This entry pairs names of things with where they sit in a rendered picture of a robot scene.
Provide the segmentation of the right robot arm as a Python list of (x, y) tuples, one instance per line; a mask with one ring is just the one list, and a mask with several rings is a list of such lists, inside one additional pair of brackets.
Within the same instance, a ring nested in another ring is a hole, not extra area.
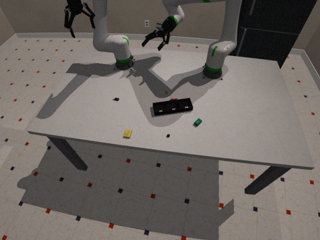
[(99, 52), (114, 53), (115, 66), (119, 70), (130, 69), (133, 62), (129, 39), (125, 35), (109, 35), (107, 22), (107, 0), (92, 0), (94, 26), (93, 46)]

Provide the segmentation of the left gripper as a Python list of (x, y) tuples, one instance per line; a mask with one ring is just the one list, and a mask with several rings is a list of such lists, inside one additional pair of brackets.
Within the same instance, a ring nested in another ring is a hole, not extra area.
[[(143, 43), (141, 44), (142, 47), (144, 47), (147, 42), (151, 39), (154, 38), (163, 38), (163, 42), (158, 46), (158, 51), (160, 51), (162, 49), (163, 46), (165, 46), (166, 44), (169, 44), (169, 39), (170, 39), (170, 32), (172, 30), (171, 26), (168, 23), (164, 23), (163, 26), (165, 26), (165, 29), (163, 31), (159, 30), (156, 31), (154, 30), (152, 33), (148, 34), (147, 36), (145, 36), (145, 40), (143, 41)], [(166, 41), (165, 41), (165, 36), (166, 37)]]

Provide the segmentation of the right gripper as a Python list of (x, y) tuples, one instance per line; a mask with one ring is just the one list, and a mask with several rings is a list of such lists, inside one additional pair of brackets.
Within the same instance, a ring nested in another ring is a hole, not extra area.
[[(66, 0), (67, 1), (67, 4), (69, 6), (69, 9), (68, 10), (64, 10), (65, 12), (65, 19), (64, 19), (64, 27), (67, 28), (68, 30), (70, 30), (70, 33), (72, 35), (73, 38), (75, 38), (75, 35), (74, 35), (74, 32), (73, 32), (73, 29), (71, 28), (72, 26), (72, 23), (73, 23), (73, 20), (74, 20), (74, 17), (78, 14), (81, 14), (82, 12), (84, 14), (86, 14), (87, 16), (89, 16), (90, 18), (90, 22), (91, 22), (91, 26), (92, 28), (95, 29), (95, 24), (94, 24), (94, 17), (96, 16), (92, 10), (88, 7), (87, 3), (83, 3), (81, 2), (81, 0)], [(85, 7), (89, 13), (91, 14), (88, 14), (87, 12), (85, 12), (83, 10), (83, 7)], [(69, 13), (71, 12), (70, 14), (70, 18), (69, 18)]]

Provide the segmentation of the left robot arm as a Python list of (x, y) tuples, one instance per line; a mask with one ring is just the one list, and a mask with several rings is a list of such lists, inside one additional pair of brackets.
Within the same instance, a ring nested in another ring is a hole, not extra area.
[(237, 46), (238, 21), (242, 0), (162, 0), (169, 16), (161, 24), (156, 23), (160, 31), (165, 29), (164, 23), (171, 26), (172, 32), (184, 19), (184, 12), (180, 5), (192, 3), (213, 3), (225, 1), (225, 15), (221, 38), (209, 45), (203, 74), (210, 79), (218, 79), (222, 76), (222, 67), (225, 57)]

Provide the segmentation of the black rack of three bins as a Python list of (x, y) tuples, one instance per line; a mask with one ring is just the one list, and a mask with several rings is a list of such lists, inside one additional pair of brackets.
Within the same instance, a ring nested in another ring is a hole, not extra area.
[(152, 104), (154, 116), (187, 112), (193, 110), (193, 105), (190, 98), (155, 102)]

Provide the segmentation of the green nine-volt battery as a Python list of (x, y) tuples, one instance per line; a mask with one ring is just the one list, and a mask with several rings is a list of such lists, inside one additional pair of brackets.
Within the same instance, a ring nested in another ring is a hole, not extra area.
[(194, 122), (194, 125), (198, 126), (201, 122), (202, 122), (202, 120), (198, 118), (198, 119)]

